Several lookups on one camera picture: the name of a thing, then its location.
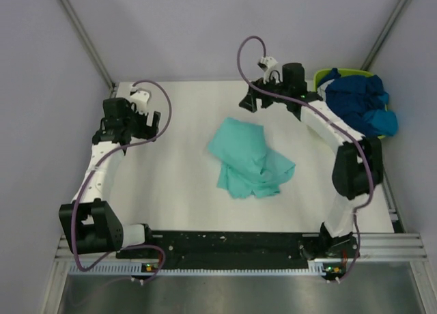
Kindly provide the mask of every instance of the blue cloth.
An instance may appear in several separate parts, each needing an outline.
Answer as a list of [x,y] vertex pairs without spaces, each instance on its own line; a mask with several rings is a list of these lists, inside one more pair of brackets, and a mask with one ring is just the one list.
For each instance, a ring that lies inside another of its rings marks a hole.
[[323,83],[328,82],[330,80],[339,79],[340,77],[341,77],[341,74],[339,73],[339,70],[336,68],[333,68],[332,70],[330,70],[330,72],[327,75],[322,77],[322,79],[317,84],[317,87],[319,87]]
[[267,146],[263,126],[234,118],[225,119],[208,150],[222,160],[217,187],[233,198],[276,195],[294,173],[295,164]]
[[336,78],[326,88],[326,103],[335,115],[366,137],[393,136],[397,132],[395,113],[385,109],[389,95],[377,75]]

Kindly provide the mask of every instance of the green basket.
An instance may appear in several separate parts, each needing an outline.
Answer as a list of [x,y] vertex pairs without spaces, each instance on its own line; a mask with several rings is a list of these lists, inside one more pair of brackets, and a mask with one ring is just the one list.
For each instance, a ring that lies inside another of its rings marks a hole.
[[[328,73],[331,71],[331,68],[325,69],[325,70],[318,70],[314,74],[314,91],[317,91],[317,84],[320,82],[322,78],[324,78]],[[349,70],[346,68],[339,68],[339,73],[341,74],[341,77],[349,76],[349,75],[363,75],[366,77],[373,76],[374,74],[371,72],[366,72],[365,70]],[[385,138],[385,135],[380,135],[378,138],[383,139]]]

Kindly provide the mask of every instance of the metal floor panel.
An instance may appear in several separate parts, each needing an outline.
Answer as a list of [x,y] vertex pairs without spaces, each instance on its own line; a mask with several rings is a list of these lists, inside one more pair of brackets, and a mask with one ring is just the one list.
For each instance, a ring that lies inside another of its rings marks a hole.
[[[80,302],[113,276],[69,276]],[[360,263],[344,283],[320,277],[164,276],[140,287],[119,281],[80,307],[64,291],[58,314],[420,314],[423,306],[407,263]]]

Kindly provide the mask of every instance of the metal pole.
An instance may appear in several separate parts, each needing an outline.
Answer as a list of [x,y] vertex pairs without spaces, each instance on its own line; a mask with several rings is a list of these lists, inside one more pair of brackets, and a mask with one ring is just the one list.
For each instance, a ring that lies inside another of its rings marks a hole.
[[395,23],[399,20],[402,12],[406,9],[407,5],[411,2],[411,0],[399,0],[395,6],[395,9],[389,16],[389,19],[385,23],[384,28],[382,29],[380,35],[376,39],[373,44],[369,54],[367,55],[366,60],[361,66],[361,70],[369,70],[372,63],[375,61],[376,56],[380,52],[382,45],[386,42],[391,30]]
[[109,75],[106,67],[103,64],[99,54],[97,53],[96,48],[94,47],[91,39],[89,38],[85,28],[82,25],[82,22],[78,18],[70,0],[58,0],[62,9],[67,14],[67,18],[73,26],[74,31],[76,32],[76,36],[81,42],[84,50],[88,54],[88,57],[91,59],[91,62],[96,67],[98,73],[101,75],[105,83],[107,84],[109,89],[113,89],[115,83],[113,79]]

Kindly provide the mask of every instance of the metal profile bar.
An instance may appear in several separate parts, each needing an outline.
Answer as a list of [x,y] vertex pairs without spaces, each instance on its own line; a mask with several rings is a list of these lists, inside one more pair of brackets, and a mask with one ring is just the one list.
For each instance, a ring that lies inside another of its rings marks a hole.
[[411,2],[411,0],[399,0],[395,6],[395,9],[391,12],[389,19],[385,23],[382,31],[377,37],[375,43],[373,44],[369,54],[364,60],[364,63],[361,66],[361,70],[369,70],[372,63],[375,61],[376,56],[380,52],[382,45],[386,42],[393,26],[395,26],[396,22],[399,20],[402,12],[406,9],[407,5]]
[[395,211],[397,215],[397,219],[400,222],[400,225],[402,226],[402,229],[405,232],[411,232],[408,228],[408,219],[406,219],[405,215],[403,215],[402,208],[400,208],[395,200],[395,196],[393,194],[393,189],[390,185],[389,177],[387,176],[387,172],[384,169],[384,179],[381,183],[382,185],[382,192],[384,193],[385,201],[389,207],[389,212],[393,214],[393,211]]
[[433,286],[433,272],[429,263],[410,263],[417,290],[427,314],[437,314],[437,299]]
[[69,270],[70,263],[68,262],[55,261],[53,263],[40,314],[58,313]]
[[[72,265],[68,274],[71,275],[127,275],[149,276],[152,272],[142,272],[141,263],[119,263],[106,261],[100,263],[89,272],[81,272]],[[181,269],[161,270],[159,276],[322,276],[325,275],[323,264],[311,262],[308,268],[283,269],[283,270],[204,270],[204,269]]]
[[93,63],[94,67],[97,69],[99,75],[105,81],[108,88],[113,89],[114,86],[113,79],[111,78],[106,67],[104,66],[103,61],[101,60],[99,54],[97,53],[95,46],[93,45],[91,39],[88,36],[88,33],[83,27],[81,20],[77,16],[77,13],[74,10],[70,0],[58,0],[58,2],[61,5],[64,12],[66,13],[68,20],[73,26],[77,38],[81,42],[83,49],[88,54],[88,57],[91,59],[91,62]]

